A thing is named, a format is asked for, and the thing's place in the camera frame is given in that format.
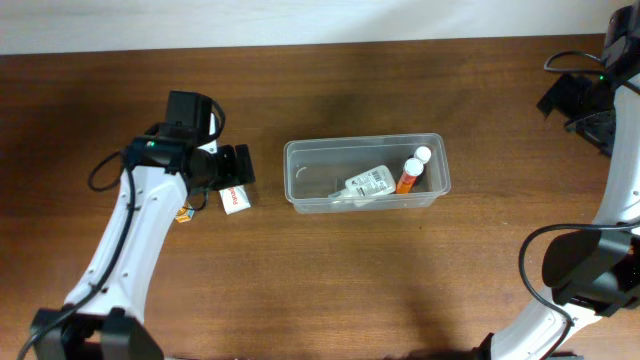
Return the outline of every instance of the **brown wooden surface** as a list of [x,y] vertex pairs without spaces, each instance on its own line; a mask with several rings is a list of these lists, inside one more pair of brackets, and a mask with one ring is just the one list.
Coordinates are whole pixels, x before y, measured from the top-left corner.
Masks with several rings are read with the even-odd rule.
[[[222,143],[250,146],[253,207],[219,198],[174,224],[146,327],[168,355],[376,359],[469,349],[531,299],[516,267],[539,226],[588,222],[609,160],[543,121],[550,54],[599,54],[602,36],[132,51],[0,58],[0,352],[40,307],[58,307],[89,263],[115,191],[93,166],[164,119],[171,89],[228,113]],[[452,191],[431,208],[298,215],[283,193],[296,139],[435,132]],[[534,244],[540,285],[549,237]],[[638,314],[571,339],[589,359],[637,358]]]

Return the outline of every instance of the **gray plastic container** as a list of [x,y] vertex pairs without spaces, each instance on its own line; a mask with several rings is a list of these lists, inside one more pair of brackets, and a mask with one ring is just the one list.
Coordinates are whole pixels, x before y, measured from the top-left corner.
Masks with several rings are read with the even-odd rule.
[[[422,181],[406,195],[328,198],[344,181],[386,165],[395,181],[419,146],[431,150]],[[444,142],[438,134],[291,141],[284,147],[285,196],[301,214],[428,207],[451,190]]]

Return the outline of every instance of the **white cap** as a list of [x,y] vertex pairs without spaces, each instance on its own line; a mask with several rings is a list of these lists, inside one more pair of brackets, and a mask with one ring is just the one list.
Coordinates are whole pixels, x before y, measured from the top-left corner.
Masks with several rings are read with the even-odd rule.
[[426,164],[429,159],[431,159],[431,150],[426,146],[420,146],[416,152],[413,153],[413,157],[422,161],[423,164]]
[[424,171],[422,161],[411,158],[404,163],[404,172],[411,176],[419,176]]

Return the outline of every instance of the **white wall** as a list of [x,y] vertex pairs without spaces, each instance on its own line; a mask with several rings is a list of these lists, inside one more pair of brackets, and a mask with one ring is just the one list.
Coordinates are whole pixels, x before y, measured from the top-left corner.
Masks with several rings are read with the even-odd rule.
[[603,33],[632,0],[0,0],[0,53]]

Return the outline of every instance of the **bottle label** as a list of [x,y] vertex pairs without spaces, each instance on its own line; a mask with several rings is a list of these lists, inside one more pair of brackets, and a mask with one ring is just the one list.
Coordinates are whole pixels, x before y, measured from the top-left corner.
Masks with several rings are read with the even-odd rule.
[[358,196],[377,195],[388,191],[389,188],[393,188],[389,186],[389,181],[387,181],[384,172],[380,171],[379,168],[347,179],[345,186],[357,193]]

